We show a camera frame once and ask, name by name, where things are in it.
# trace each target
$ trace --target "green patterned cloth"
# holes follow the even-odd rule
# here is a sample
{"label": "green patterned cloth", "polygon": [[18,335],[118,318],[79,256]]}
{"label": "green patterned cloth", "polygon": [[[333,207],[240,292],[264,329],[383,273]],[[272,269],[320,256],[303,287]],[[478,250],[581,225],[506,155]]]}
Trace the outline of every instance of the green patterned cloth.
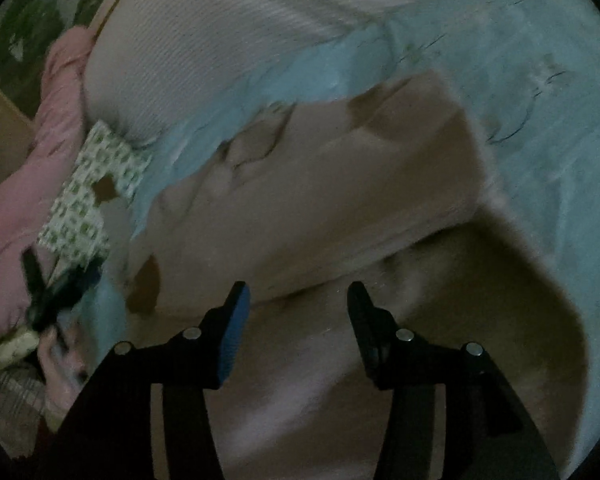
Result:
{"label": "green patterned cloth", "polygon": [[150,157],[133,150],[98,121],[78,154],[74,173],[51,208],[38,243],[53,251],[63,267],[86,265],[97,254],[106,258],[109,243],[91,186],[109,173],[118,194],[130,202],[149,162]]}

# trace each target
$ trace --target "silver screw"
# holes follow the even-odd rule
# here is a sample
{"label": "silver screw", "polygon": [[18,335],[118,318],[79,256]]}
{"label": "silver screw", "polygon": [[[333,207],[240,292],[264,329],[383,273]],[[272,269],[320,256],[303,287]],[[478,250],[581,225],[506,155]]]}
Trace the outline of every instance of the silver screw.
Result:
{"label": "silver screw", "polygon": [[401,328],[400,330],[397,330],[395,332],[395,336],[400,340],[400,341],[411,341],[413,340],[413,338],[415,337],[413,335],[413,332],[411,330],[407,330],[406,328]]}
{"label": "silver screw", "polygon": [[465,348],[469,354],[475,355],[476,357],[482,355],[482,352],[484,351],[484,348],[478,345],[478,343],[467,343]]}
{"label": "silver screw", "polygon": [[189,339],[190,341],[193,339],[198,339],[201,335],[202,330],[200,330],[197,326],[191,326],[182,333],[183,338]]}
{"label": "silver screw", "polygon": [[133,347],[131,346],[131,343],[128,341],[123,341],[115,345],[113,347],[113,351],[116,353],[116,355],[126,355],[131,352],[132,348]]}

